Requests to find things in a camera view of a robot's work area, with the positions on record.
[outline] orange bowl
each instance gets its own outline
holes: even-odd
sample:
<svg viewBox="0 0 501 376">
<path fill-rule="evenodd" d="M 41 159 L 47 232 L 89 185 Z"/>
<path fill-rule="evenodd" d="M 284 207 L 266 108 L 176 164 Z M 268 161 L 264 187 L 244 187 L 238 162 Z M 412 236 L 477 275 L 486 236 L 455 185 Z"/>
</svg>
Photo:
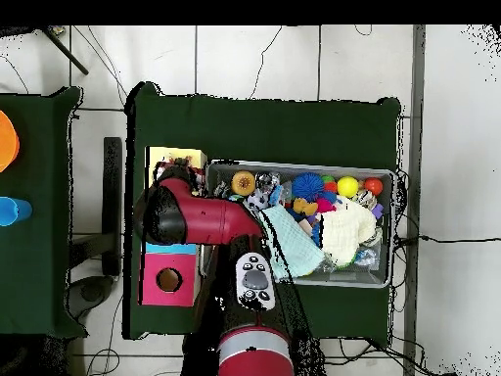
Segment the orange bowl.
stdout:
<svg viewBox="0 0 501 376">
<path fill-rule="evenodd" d="M 0 111 L 0 172 L 4 171 L 20 151 L 20 139 L 9 118 Z"/>
</svg>

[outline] green table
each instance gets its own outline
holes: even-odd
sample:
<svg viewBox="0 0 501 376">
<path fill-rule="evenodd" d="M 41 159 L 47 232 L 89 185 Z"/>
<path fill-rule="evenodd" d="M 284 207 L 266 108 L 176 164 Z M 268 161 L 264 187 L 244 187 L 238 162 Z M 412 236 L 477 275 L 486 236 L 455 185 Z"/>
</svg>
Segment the green table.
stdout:
<svg viewBox="0 0 501 376">
<path fill-rule="evenodd" d="M 0 333 L 85 336 L 66 312 L 68 121 L 81 90 L 50 97 L 0 94 L 0 110 L 20 137 L 16 160 L 0 173 L 0 195 L 25 199 L 32 217 L 0 228 Z"/>
<path fill-rule="evenodd" d="M 396 169 L 396 99 L 376 104 L 160 96 L 140 83 L 128 97 L 126 230 L 144 189 L 145 148 L 200 149 L 210 159 Z M 189 307 L 137 304 L 141 239 L 125 240 L 123 334 L 186 334 Z M 387 344 L 388 288 L 297 286 L 313 336 L 368 337 Z"/>
</svg>

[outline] light blue cloth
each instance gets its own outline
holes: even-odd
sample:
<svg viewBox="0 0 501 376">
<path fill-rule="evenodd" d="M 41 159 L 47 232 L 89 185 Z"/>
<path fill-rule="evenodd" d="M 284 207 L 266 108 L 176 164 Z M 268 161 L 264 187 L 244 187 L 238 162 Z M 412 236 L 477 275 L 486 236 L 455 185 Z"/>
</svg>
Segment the light blue cloth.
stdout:
<svg viewBox="0 0 501 376">
<path fill-rule="evenodd" d="M 266 231 L 266 244 L 271 252 L 270 265 L 276 278 L 288 278 L 289 274 L 277 249 L 275 235 L 293 278 L 307 275 L 320 265 L 324 259 L 324 253 L 282 205 L 261 211 L 259 218 Z"/>
</svg>

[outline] blue cup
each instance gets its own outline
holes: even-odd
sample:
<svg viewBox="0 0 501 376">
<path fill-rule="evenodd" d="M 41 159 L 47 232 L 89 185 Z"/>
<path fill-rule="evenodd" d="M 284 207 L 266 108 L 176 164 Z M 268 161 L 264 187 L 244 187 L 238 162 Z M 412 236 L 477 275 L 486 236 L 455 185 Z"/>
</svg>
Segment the blue cup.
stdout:
<svg viewBox="0 0 501 376">
<path fill-rule="evenodd" d="M 21 199 L 0 197 L 0 226 L 28 219 L 33 212 L 31 204 Z"/>
</svg>

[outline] white towel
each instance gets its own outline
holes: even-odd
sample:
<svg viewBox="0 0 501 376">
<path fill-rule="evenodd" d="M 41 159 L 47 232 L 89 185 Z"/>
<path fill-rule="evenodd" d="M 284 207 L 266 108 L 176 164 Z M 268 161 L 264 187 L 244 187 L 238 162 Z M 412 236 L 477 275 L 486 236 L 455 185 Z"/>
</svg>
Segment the white towel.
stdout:
<svg viewBox="0 0 501 376">
<path fill-rule="evenodd" d="M 374 235 L 376 218 L 344 196 L 338 196 L 338 200 L 342 203 L 336 203 L 336 211 L 316 217 L 323 219 L 322 250 L 332 256 L 336 267 L 343 267 L 351 263 L 358 246 Z"/>
</svg>

